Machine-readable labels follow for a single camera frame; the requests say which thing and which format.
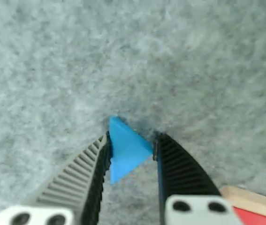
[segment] red object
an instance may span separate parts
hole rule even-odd
[[[244,225],[266,225],[266,217],[250,211],[234,207],[235,212],[242,220]]]

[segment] floor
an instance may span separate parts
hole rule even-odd
[[[0,0],[0,210],[111,114],[266,195],[266,1]],[[159,224],[157,191],[150,160],[107,175],[99,224]]]

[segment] blue triangular block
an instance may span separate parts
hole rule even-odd
[[[110,181],[114,184],[146,161],[152,154],[152,146],[119,117],[110,117],[109,134],[112,143]]]

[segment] gray carpet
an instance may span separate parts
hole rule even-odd
[[[0,0],[0,210],[111,114],[266,195],[266,1]],[[152,161],[106,182],[99,224],[158,224],[157,194]]]

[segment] ridged rubber pad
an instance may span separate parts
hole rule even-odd
[[[74,154],[25,203],[66,207],[74,212],[77,222],[96,225],[104,175],[110,166],[110,146],[107,133],[83,151]]]
[[[170,136],[157,135],[156,148],[161,224],[166,199],[171,195],[220,195],[197,161]]]

